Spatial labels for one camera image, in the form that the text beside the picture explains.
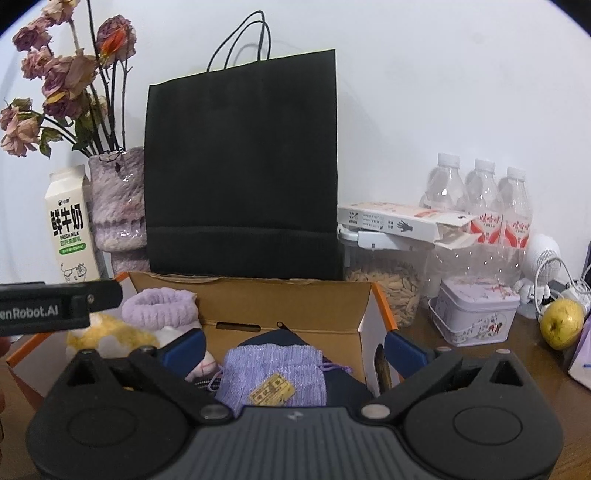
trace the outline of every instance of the purple knitted pouch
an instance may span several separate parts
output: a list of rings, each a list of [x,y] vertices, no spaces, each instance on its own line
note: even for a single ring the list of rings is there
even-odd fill
[[[238,415],[252,404],[248,395],[271,375],[279,373],[295,387],[286,407],[324,407],[326,384],[322,352],[310,345],[244,345],[228,350],[216,399]]]

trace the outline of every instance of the hand icon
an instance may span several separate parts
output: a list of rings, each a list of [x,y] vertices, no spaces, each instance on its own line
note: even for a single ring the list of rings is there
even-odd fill
[[[412,232],[413,227],[411,227],[407,222],[399,221],[398,228],[400,228],[401,232]]]

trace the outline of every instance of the open cardboard box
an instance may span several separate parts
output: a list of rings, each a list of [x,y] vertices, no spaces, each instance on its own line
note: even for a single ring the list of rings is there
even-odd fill
[[[230,348],[282,322],[332,362],[352,367],[353,376],[374,395],[400,382],[384,356],[384,339],[396,322],[377,284],[146,273],[123,274],[118,280],[124,301],[146,288],[194,292],[207,349],[219,363]],[[121,307],[107,313],[121,318]],[[66,334],[34,335],[7,362],[16,376],[45,396],[67,365]]]

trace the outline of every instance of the bag handle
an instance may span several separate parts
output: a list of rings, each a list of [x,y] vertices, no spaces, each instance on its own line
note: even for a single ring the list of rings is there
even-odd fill
[[[234,30],[230,35],[228,35],[228,37],[221,43],[221,45],[216,49],[216,51],[213,53],[212,58],[209,60],[209,63],[207,64],[207,70],[206,72],[209,72],[209,70],[212,67],[212,63],[215,59],[215,57],[217,56],[217,54],[219,53],[219,51],[223,48],[223,46],[244,26],[244,24],[246,22],[248,22],[248,20],[250,19],[250,17],[253,17],[254,15],[259,14],[261,16],[261,22],[262,22],[262,26],[261,26],[261,36],[259,38],[259,45],[258,45],[258,51],[256,54],[256,60],[260,61],[261,59],[261,51],[262,51],[262,43],[263,40],[265,38],[265,26],[267,25],[267,22],[265,22],[265,12],[263,12],[262,10],[257,10],[253,13],[251,13],[248,17],[246,17],[242,23],[240,25],[238,25],[238,28],[236,30]]]
[[[265,22],[264,20],[253,20],[246,27],[244,27],[242,29],[242,31],[238,34],[238,36],[234,40],[234,43],[232,44],[232,46],[230,47],[230,50],[228,51],[228,56],[226,57],[226,61],[223,64],[224,70],[228,67],[228,63],[230,62],[230,56],[232,55],[232,52],[234,51],[234,47],[238,43],[238,40],[240,40],[240,37],[242,36],[242,34],[246,31],[246,29],[248,27],[250,27],[251,25],[257,24],[257,23],[262,23],[263,24],[262,26],[265,29],[267,29],[267,37],[269,39],[269,48],[267,50],[267,60],[269,60],[269,57],[271,57],[271,30],[269,29],[269,24],[267,22]],[[259,43],[259,53],[261,52],[261,47],[262,47],[262,44]]]

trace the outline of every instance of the dried rose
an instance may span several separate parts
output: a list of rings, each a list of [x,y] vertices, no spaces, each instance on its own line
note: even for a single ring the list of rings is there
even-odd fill
[[[41,50],[49,45],[51,35],[47,33],[48,21],[41,17],[22,27],[12,38],[18,51],[30,50],[32,47]]]
[[[99,108],[95,107],[96,101],[94,96],[90,97],[90,104],[95,111],[100,111],[100,115],[102,118],[106,118],[109,113],[109,105],[107,105],[107,99],[103,95],[99,95]]]
[[[66,76],[70,71],[70,65],[74,57],[58,56],[52,58],[45,65],[45,82],[41,87],[41,93],[45,97],[62,90],[66,82]]]
[[[6,135],[0,147],[9,155],[24,157],[27,155],[27,149],[31,151],[37,149],[33,143],[39,143],[39,130],[36,117],[20,120],[18,115],[14,115],[6,128]]]
[[[70,99],[67,92],[56,93],[52,95],[52,98],[57,99],[43,102],[43,112],[46,115],[57,119],[63,119],[67,116],[76,119],[82,114],[80,101],[78,99]]]
[[[124,61],[135,55],[135,29],[122,15],[105,20],[96,33],[96,46],[101,62],[109,66],[115,60]]]
[[[12,121],[12,117],[14,117],[17,113],[18,108],[10,105],[0,110],[0,128],[2,128],[2,130],[6,130],[8,128],[8,124]]]
[[[80,0],[49,0],[41,10],[51,25],[61,25],[72,19],[74,8]]]
[[[95,57],[84,55],[83,50],[76,53],[64,82],[70,98],[78,97],[93,82],[96,77],[96,67]]]
[[[21,62],[21,70],[26,79],[33,80],[45,75],[45,65],[53,58],[49,48],[41,47],[41,50],[30,50]]]

